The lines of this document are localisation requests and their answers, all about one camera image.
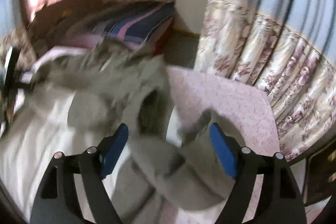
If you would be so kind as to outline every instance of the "bed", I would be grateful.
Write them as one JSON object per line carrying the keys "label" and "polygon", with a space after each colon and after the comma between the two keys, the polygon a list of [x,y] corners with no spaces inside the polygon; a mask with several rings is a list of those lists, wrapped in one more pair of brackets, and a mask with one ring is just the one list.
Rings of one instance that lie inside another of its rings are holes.
{"label": "bed", "polygon": [[[33,66],[37,70],[44,62],[55,59],[62,55],[78,55],[85,53],[85,49],[73,47],[54,47]],[[269,104],[264,93],[256,88],[232,82],[227,79],[213,75],[194,72],[180,67],[169,66],[168,77],[171,85],[171,95],[175,102],[175,108],[169,120],[167,140],[179,145],[179,137],[176,134],[181,126],[192,125],[202,111],[209,107],[214,108],[219,114],[228,117],[239,130],[246,142],[256,153],[271,156],[279,151],[278,137],[274,118],[270,115]],[[42,116],[45,116],[50,107],[59,102],[62,108],[71,102],[71,94],[65,101],[61,102],[59,93],[50,90],[50,94],[41,100],[36,97],[33,102],[39,102],[40,106],[33,104]],[[16,109],[23,102],[22,94],[17,101]],[[64,126],[58,113],[51,113],[48,119],[57,122],[57,126]],[[25,127],[30,122],[30,112],[23,109],[21,122],[11,137],[0,142],[0,178],[9,192],[11,199],[17,205],[23,217],[28,220],[32,202],[35,197],[39,181],[49,164],[50,158],[56,151],[63,151],[67,155],[83,151],[91,145],[97,145],[99,138],[92,135],[76,135],[75,132],[65,131],[60,136],[53,136],[53,133],[40,129],[31,128],[30,132]],[[104,180],[106,191],[112,195],[118,169],[127,158],[127,149],[118,161],[117,167],[112,175]],[[90,209],[85,200],[83,185],[80,184],[80,177],[76,178],[79,185],[81,209],[86,219],[93,221]],[[261,191],[262,177],[258,176],[250,207],[245,215],[245,221],[252,219],[256,210],[257,202]],[[187,212],[174,207],[171,203],[165,203],[160,218],[160,224],[192,223],[212,224],[221,212],[225,202],[204,211]]]}
{"label": "bed", "polygon": [[[38,18],[45,18],[48,10],[45,7],[36,14],[37,28]],[[133,50],[146,45],[156,55],[162,52],[168,42],[173,17],[174,3],[156,1],[111,3],[86,13],[69,9],[40,37],[49,48],[93,48],[102,37],[111,37],[123,41]]]}

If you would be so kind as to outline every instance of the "metal screw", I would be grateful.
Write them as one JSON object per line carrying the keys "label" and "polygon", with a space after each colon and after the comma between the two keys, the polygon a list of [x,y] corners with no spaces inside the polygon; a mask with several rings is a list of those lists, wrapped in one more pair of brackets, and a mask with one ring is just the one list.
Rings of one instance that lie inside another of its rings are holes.
{"label": "metal screw", "polygon": [[279,159],[282,160],[284,158],[283,154],[281,154],[280,152],[276,153],[275,156]]}
{"label": "metal screw", "polygon": [[249,149],[248,147],[244,146],[241,151],[244,153],[244,154],[249,154],[251,153],[251,149]]}
{"label": "metal screw", "polygon": [[62,156],[63,156],[63,153],[62,153],[62,152],[56,152],[56,153],[54,154],[54,158],[56,158],[56,159],[60,159],[60,158],[62,158]]}
{"label": "metal screw", "polygon": [[97,147],[95,147],[95,146],[91,146],[91,147],[89,147],[89,148],[87,149],[87,152],[88,152],[89,154],[94,154],[95,152],[97,152]]}

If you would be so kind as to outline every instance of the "floor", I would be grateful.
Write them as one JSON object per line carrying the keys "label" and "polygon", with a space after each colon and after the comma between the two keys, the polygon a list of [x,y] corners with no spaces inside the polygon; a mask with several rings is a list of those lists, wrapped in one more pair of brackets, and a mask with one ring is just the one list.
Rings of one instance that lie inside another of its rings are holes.
{"label": "floor", "polygon": [[173,33],[163,50],[165,60],[170,65],[194,68],[198,38]]}

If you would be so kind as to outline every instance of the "pink floral fabric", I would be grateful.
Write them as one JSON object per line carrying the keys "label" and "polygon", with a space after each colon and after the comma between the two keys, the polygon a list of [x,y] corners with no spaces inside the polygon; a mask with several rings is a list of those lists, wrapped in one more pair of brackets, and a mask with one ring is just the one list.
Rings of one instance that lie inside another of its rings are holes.
{"label": "pink floral fabric", "polygon": [[209,0],[195,70],[253,85],[267,94],[280,149],[288,160],[314,144],[336,121],[333,64],[308,37],[237,0]]}
{"label": "pink floral fabric", "polygon": [[29,70],[36,61],[36,55],[25,27],[14,29],[0,42],[0,62],[2,66],[5,64],[7,51],[11,45],[21,49],[17,68]]}

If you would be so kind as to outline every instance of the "white bedsheet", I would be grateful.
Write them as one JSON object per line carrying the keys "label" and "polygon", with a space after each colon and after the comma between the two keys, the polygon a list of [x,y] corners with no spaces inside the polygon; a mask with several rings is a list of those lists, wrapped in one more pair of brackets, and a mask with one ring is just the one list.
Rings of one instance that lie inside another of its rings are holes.
{"label": "white bedsheet", "polygon": [[[33,70],[58,56],[84,52],[83,49],[55,47],[34,65]],[[0,139],[0,178],[27,222],[38,186],[53,154],[57,151],[62,151],[65,155],[79,154],[90,146],[98,145],[103,138],[94,132],[76,132],[67,125],[68,110],[73,97],[72,90],[55,88],[52,84],[39,86],[25,99],[23,93],[20,93],[16,109],[25,100],[20,114],[10,133]],[[179,125],[179,116],[174,110],[168,126],[167,140],[176,145],[181,143],[176,134]],[[128,156],[129,150],[126,146],[112,175],[103,181],[110,197],[118,170]],[[94,222],[80,175],[75,175],[75,183],[83,216]],[[165,203],[159,223],[211,224],[215,222],[223,205],[224,203],[206,211],[189,213],[176,210],[172,204]]]}

